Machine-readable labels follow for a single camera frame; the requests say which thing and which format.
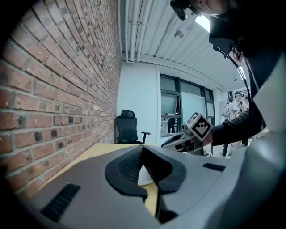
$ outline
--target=glass window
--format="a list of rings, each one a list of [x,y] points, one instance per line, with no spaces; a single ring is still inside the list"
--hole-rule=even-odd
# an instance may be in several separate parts
[[[213,126],[215,125],[215,119],[214,118],[207,118],[207,120],[212,124]]]
[[[212,100],[211,99],[211,91],[206,90],[206,99]]]
[[[160,83],[161,90],[176,91],[176,85],[173,79],[160,77]]]
[[[194,94],[194,95],[198,95],[198,96],[202,96],[201,89],[199,87],[196,87],[191,84],[183,83],[183,82],[181,82],[181,91]]]
[[[214,113],[214,104],[211,103],[211,102],[207,102],[206,103],[206,106],[207,106],[207,116],[214,116],[215,113]]]
[[[161,114],[175,115],[177,108],[177,95],[161,94]]]
[[[161,118],[161,135],[173,134],[177,132],[177,124],[180,119],[176,118]]]

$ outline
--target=white pipe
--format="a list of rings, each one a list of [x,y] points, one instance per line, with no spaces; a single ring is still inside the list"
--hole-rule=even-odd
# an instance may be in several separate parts
[[[138,51],[139,37],[140,37],[140,32],[141,32],[141,24],[142,24],[142,18],[143,18],[143,12],[145,9],[145,4],[146,4],[146,0],[143,0],[142,6],[141,6],[141,11],[140,11],[140,16],[139,16],[138,29],[137,29],[135,53]]]
[[[145,4],[144,15],[143,15],[142,24],[141,24],[141,30],[140,30],[138,50],[137,50],[137,59],[136,59],[137,62],[140,60],[143,40],[144,40],[144,36],[145,36],[146,26],[147,26],[147,23],[148,23],[152,2],[153,2],[153,0],[147,0],[146,4]]]
[[[125,35],[124,35],[124,42],[125,42],[125,55],[126,55],[126,62],[128,63],[128,15],[129,15],[129,3],[130,0],[126,0],[125,2]]]
[[[135,54],[135,42],[136,42],[136,32],[138,25],[138,15],[140,8],[140,0],[134,0],[133,5],[133,17],[131,23],[131,50],[130,50],[130,61],[134,62],[134,54]]]
[[[165,31],[164,36],[163,36],[162,40],[160,41],[160,45],[159,45],[159,47],[157,49],[155,57],[159,57],[159,55],[160,55],[160,53],[162,51],[162,48],[163,48],[167,38],[169,37],[169,34],[171,33],[171,30],[173,29],[175,23],[177,22],[177,19],[178,19],[178,17],[176,16],[175,13],[173,13],[173,15],[171,17],[171,20],[170,20],[170,22],[169,22],[169,24],[167,26],[167,30]]]

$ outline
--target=ceiling light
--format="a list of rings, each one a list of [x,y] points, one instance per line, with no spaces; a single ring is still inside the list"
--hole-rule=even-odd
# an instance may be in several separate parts
[[[239,72],[239,74],[240,74],[240,77],[241,77],[243,80],[246,80],[246,75],[245,75],[245,73],[244,73],[244,71],[243,71],[243,68],[242,68],[241,66],[239,66],[239,67],[237,68],[237,70],[238,70],[238,72]]]
[[[210,32],[210,20],[207,19],[205,16],[202,15],[200,17],[197,17],[195,22],[204,27],[206,31]]]

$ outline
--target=yellow surface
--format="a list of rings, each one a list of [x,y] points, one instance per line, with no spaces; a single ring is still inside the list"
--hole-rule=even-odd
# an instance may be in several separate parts
[[[145,188],[148,193],[148,197],[145,200],[145,207],[149,210],[149,212],[151,212],[153,216],[155,216],[158,188],[155,183],[142,186],[142,188]]]
[[[55,176],[53,176],[48,182],[46,182],[42,187],[44,187],[46,184],[51,182],[56,177],[63,174],[65,171],[70,169],[75,164],[84,161],[86,159],[89,159],[91,157],[97,157],[102,154],[110,153],[112,151],[127,148],[131,146],[136,146],[136,144],[95,144],[91,148],[89,148],[87,151],[85,151],[83,154],[81,154],[79,157],[77,157],[75,160],[73,160],[70,164],[68,164],[66,167],[64,167],[61,171],[59,171]]]

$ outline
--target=chair headrest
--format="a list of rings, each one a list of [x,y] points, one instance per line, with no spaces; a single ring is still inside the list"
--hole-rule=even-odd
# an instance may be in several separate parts
[[[131,110],[122,110],[120,117],[121,117],[122,119],[131,119],[131,118],[134,118],[134,117],[135,117],[135,114],[134,114],[134,112],[131,111]]]

